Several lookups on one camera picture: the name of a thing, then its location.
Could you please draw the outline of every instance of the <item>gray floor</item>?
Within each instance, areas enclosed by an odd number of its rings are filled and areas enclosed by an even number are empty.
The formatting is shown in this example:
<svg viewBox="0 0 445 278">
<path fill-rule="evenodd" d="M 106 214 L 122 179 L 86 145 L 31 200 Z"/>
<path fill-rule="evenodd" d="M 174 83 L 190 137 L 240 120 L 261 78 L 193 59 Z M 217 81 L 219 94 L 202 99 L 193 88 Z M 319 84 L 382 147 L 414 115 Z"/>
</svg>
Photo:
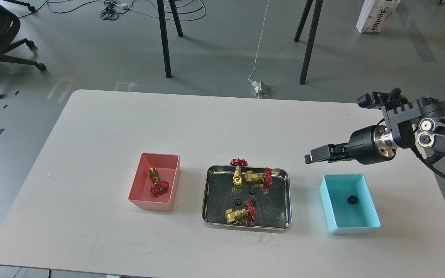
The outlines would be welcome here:
<svg viewBox="0 0 445 278">
<path fill-rule="evenodd" d="M 30 2 L 37 7 L 42 3 Z M 51 8 L 65 11 L 84 2 L 72 0 Z M 38 48 L 30 52 L 21 46 L 10 54 L 43 62 L 48 70 L 0 67 L 0 92 L 5 94 L 0 100 L 0 130 L 4 129 L 0 131 L 0 224 L 74 90 L 250 96 L 246 78 L 253 69 L 267 1 L 204 3 L 205 18 L 182 23 L 185 37 L 177 37 L 174 23 L 168 22 L 171 79 L 164 76 L 157 19 L 128 12 L 117 21 L 103 21 L 99 13 L 104 6 L 96 2 L 69 14 L 52 14 L 43 7 L 21 20 L 17 38 L 28 37 Z M 272 98 L 277 99 L 355 102 L 367 92 L 389 92 L 399 86 L 410 100 L 426 96 L 445 100 L 445 4 L 437 0 L 403 3 L 381 34 L 359 34 L 355 24 L 362 3 L 325 1 L 308 84 L 299 85 L 310 20 L 301 41 L 295 43 L 293 37 L 304 1 L 271 0 L 253 78 L 274 87 Z M 27 13 L 24 7 L 3 5 L 17 15 Z M 145 0 L 138 0 L 135 8 L 156 13 Z M 340 143 L 349 136 L 338 134 L 328 140 Z M 438 164 L 445 171 L 445 159 Z M 438 178 L 438 182 L 445 197 L 445 181 Z M 0 266 L 0 278 L 11 278 L 17 271 Z M 46 276 L 46 270 L 38 269 L 21 269 L 17 275 Z M 54 271 L 53 277 L 105 276 Z"/>
</svg>

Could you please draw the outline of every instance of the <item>stainless steel tray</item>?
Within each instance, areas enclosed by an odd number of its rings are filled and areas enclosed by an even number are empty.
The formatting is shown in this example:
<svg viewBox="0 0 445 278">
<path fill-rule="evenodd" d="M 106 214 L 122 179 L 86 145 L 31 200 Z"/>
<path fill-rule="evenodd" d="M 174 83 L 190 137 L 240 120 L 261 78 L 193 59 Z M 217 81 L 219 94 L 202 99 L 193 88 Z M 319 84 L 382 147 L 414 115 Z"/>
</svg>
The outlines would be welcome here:
<svg viewBox="0 0 445 278">
<path fill-rule="evenodd" d="M 233 174 L 235 166 L 214 165 L 207 170 L 205 184 L 203 220 L 219 228 L 243 230 L 283 231 L 291 226 L 291 202 L 289 196 L 289 176 L 282 169 L 272 169 L 272 187 L 270 192 L 263 194 L 261 188 L 254 188 L 255 194 L 250 195 L 250 187 L 245 183 L 245 173 L 248 170 L 264 174 L 265 168 L 242 167 L 243 188 L 233 193 Z M 236 206 L 235 199 L 242 200 L 241 206 Z M 255 225 L 228 225 L 225 212 L 227 209 L 242 209 L 245 201 L 254 198 L 257 213 Z"/>
</svg>

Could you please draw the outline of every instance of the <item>white box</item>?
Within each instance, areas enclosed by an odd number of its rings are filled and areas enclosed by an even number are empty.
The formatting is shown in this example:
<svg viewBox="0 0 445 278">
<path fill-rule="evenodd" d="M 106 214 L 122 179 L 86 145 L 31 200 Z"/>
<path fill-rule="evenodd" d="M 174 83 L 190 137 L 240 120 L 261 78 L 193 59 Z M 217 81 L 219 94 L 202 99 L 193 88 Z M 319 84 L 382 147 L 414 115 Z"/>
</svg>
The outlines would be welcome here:
<svg viewBox="0 0 445 278">
<path fill-rule="evenodd" d="M 401 0 L 365 0 L 357 22 L 360 33 L 380 33 Z"/>
</svg>

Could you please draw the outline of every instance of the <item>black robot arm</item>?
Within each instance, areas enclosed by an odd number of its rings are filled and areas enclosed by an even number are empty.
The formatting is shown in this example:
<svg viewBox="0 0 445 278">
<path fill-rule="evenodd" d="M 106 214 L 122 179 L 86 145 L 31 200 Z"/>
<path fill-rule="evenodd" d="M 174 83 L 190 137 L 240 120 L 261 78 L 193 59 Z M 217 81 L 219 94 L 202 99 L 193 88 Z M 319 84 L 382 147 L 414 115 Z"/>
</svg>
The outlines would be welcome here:
<svg viewBox="0 0 445 278">
<path fill-rule="evenodd" d="M 431 170 L 432 164 L 445 155 L 445 101 L 423 97 L 409 102 L 399 88 L 390 93 L 372 92 L 359 97 L 357 104 L 368 109 L 381 109 L 385 125 L 371 125 L 352 133 L 347 143 L 328 144 L 310 151 L 305 163 L 357 160 L 369 165 L 392 160 L 397 148 L 410 148 Z M 434 150 L 423 159 L 415 143 Z"/>
</svg>

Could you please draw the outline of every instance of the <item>light blue plastic bin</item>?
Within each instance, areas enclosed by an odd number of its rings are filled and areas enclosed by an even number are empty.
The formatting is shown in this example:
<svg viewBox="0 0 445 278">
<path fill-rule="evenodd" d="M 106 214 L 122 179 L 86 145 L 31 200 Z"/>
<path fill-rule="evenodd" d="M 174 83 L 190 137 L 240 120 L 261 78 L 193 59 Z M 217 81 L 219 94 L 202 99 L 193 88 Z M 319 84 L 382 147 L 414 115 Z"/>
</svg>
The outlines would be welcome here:
<svg viewBox="0 0 445 278">
<path fill-rule="evenodd" d="M 348 202 L 351 195 L 358 198 L 356 204 Z M 324 175 L 320 197 L 331 234 L 362 234 L 380 228 L 364 175 Z"/>
</svg>

